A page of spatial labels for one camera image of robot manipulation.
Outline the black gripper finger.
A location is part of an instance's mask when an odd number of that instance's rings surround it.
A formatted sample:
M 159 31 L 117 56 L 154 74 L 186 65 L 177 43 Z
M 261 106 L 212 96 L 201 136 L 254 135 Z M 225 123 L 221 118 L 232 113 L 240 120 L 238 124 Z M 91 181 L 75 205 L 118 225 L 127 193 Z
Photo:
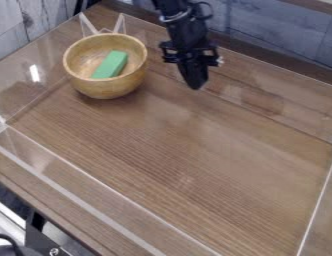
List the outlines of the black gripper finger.
M 193 89 L 193 90 L 198 90 L 200 89 L 200 78 L 197 75 L 197 68 L 191 63 L 178 63 L 178 69 L 181 72 L 181 75 L 185 79 L 185 82 L 187 84 L 187 86 Z
M 204 64 L 197 65 L 197 85 L 196 89 L 200 89 L 208 82 L 209 71 L 208 66 Z

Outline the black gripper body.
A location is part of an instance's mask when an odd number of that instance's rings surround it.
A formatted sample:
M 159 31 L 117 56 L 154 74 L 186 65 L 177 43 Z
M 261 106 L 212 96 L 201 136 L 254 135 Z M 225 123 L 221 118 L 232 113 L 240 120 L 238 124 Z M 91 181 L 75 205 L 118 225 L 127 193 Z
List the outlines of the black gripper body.
M 159 11 L 159 21 L 166 26 L 169 41 L 159 43 L 163 60 L 186 64 L 191 61 L 202 65 L 220 66 L 222 57 L 217 46 L 208 38 L 206 21 L 213 18 L 213 7 L 205 1 L 151 0 Z

